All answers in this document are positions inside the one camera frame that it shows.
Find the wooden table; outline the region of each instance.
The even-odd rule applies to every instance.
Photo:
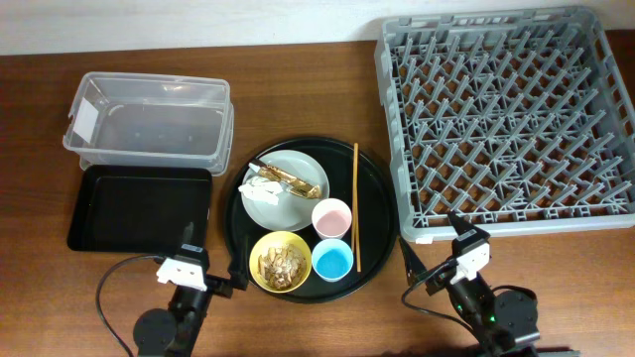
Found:
[[[609,39],[635,93],[633,32]],[[224,78],[231,85],[235,134],[227,174],[214,179],[207,249],[213,274],[229,263],[221,219],[231,180],[246,160],[278,141],[325,135],[360,143],[385,168],[390,160],[379,104],[375,43],[135,51],[0,58],[0,355],[116,356],[121,348],[95,312],[102,274],[128,255],[72,252],[65,243],[82,171],[62,146],[81,77],[92,70]],[[634,229],[498,238],[484,277],[539,297],[539,347],[626,356],[635,350]],[[428,265],[447,242],[418,246]],[[103,291],[106,315],[134,346],[132,327],[166,307],[173,287],[157,267],[138,263]],[[400,304],[406,288],[396,248],[383,271],[350,297],[299,305],[254,287],[215,297],[194,355],[381,355],[461,347],[475,341],[454,323]],[[453,313],[446,294],[413,300]]]

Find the yellow bowl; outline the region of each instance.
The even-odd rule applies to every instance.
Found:
[[[303,273],[302,277],[300,278],[300,281],[297,284],[284,290],[275,290],[269,287],[269,285],[267,284],[267,281],[260,276],[260,271],[258,269],[258,257],[260,257],[261,255],[266,256],[267,251],[271,247],[281,248],[284,245],[288,245],[288,244],[295,246],[296,248],[298,248],[298,250],[302,252],[302,255],[307,260],[307,268],[305,269],[305,272]],[[309,248],[309,245],[307,245],[307,242],[305,242],[305,240],[302,239],[299,235],[295,233],[291,233],[291,232],[279,231],[279,232],[271,232],[265,235],[264,237],[260,238],[260,240],[256,243],[254,248],[251,250],[251,255],[249,256],[249,272],[251,273],[251,276],[254,278],[254,281],[256,282],[256,284],[258,284],[260,288],[266,290],[267,292],[271,292],[275,294],[284,294],[284,293],[288,293],[290,291],[297,289],[300,285],[302,285],[307,280],[307,278],[309,277],[309,274],[311,273],[311,269],[312,269],[311,249]]]

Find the white plate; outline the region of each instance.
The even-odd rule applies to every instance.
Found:
[[[318,184],[322,199],[328,198],[326,173],[309,155],[294,150],[279,150],[263,156],[260,160],[310,184]],[[256,175],[253,170],[249,170],[242,183],[245,184],[248,179]],[[241,196],[242,204],[251,219],[261,227],[272,231],[294,232],[309,226],[314,207],[319,203],[319,199],[304,199],[286,191],[278,195],[280,198],[278,205],[256,202],[245,198],[244,194]]]

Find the plate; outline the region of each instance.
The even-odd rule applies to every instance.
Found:
[[[328,177],[324,169],[311,156],[294,150],[279,150],[264,155],[260,160],[310,184],[318,184],[322,198],[328,198]],[[253,170],[249,170],[242,184],[257,175]],[[244,194],[241,196],[242,204],[251,219],[271,231],[295,232],[308,227],[312,223],[311,214],[314,207],[319,203],[319,199],[305,199],[286,191],[278,194],[278,205],[247,199]]]
[[[352,202],[352,163],[353,148],[347,143],[330,138],[298,138],[270,147],[256,156],[264,157],[279,150],[295,150],[314,158],[328,175],[330,197],[338,198],[350,205]],[[269,233],[256,224],[245,211],[238,187],[247,172],[246,167],[238,173],[227,195],[224,216],[224,238],[227,250],[236,258],[242,255],[247,262],[252,248],[258,240]],[[384,267],[395,246],[399,229],[397,203],[393,185],[368,156],[359,152],[358,198],[359,198],[359,240],[361,250],[361,273],[353,269],[340,281],[325,282],[311,272],[304,284],[286,294],[266,292],[254,283],[254,287],[274,298],[298,303],[320,303],[345,297],[370,282]],[[321,242],[312,226],[296,232],[313,249]],[[350,245],[350,230],[342,237]]]

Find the gray dish rack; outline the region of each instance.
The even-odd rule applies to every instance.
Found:
[[[375,51],[401,233],[635,224],[633,106],[583,7],[390,19]]]

